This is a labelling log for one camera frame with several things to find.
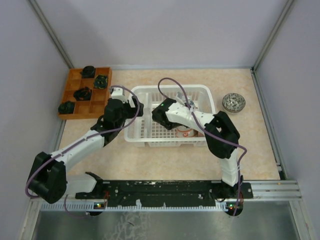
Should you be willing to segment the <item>white plastic dish rack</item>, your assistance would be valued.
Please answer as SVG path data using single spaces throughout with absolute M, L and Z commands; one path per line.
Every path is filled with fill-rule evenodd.
M 185 84 L 183 88 L 187 97 L 193 101 L 195 107 L 204 113 L 215 114 L 215 104 L 208 87 L 201 84 Z M 143 116 L 124 129 L 124 139 L 137 147 L 179 147 L 193 145 L 206 147 L 205 137 L 177 137 L 176 130 L 167 130 L 152 120 L 152 111 L 160 105 L 165 97 L 156 85 L 139 85 L 131 90 L 138 100 L 144 104 Z

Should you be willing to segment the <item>grey patterned bowl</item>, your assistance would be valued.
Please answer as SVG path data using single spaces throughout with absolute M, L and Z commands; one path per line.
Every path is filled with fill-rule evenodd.
M 246 100 L 239 93 L 228 93 L 222 98 L 222 106 L 230 113 L 239 113 L 245 108 Z

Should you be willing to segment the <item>blue white patterned bowl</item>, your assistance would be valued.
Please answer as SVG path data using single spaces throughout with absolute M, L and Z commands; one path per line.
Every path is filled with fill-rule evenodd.
M 188 105 L 192 109 L 196 109 L 197 108 L 197 106 L 195 105 L 195 103 L 191 99 L 188 99 Z

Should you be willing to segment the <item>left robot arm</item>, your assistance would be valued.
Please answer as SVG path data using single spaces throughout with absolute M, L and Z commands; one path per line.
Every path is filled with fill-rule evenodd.
M 128 100 L 110 98 L 95 125 L 80 139 L 52 153 L 36 155 L 26 182 L 25 193 L 40 197 L 49 204 L 67 195 L 85 193 L 97 199 L 103 195 L 101 178 L 93 173 L 68 176 L 67 172 L 91 153 L 108 145 L 135 118 L 143 116 L 144 104 L 133 97 Z

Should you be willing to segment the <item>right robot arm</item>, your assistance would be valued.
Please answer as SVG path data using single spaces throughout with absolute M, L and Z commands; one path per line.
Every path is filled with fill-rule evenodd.
M 209 151 L 219 159 L 221 167 L 221 182 L 211 193 L 214 198 L 235 198 L 241 192 L 240 133 L 225 112 L 206 113 L 199 111 L 192 101 L 166 98 L 151 115 L 154 122 L 167 130 L 185 127 L 204 135 Z

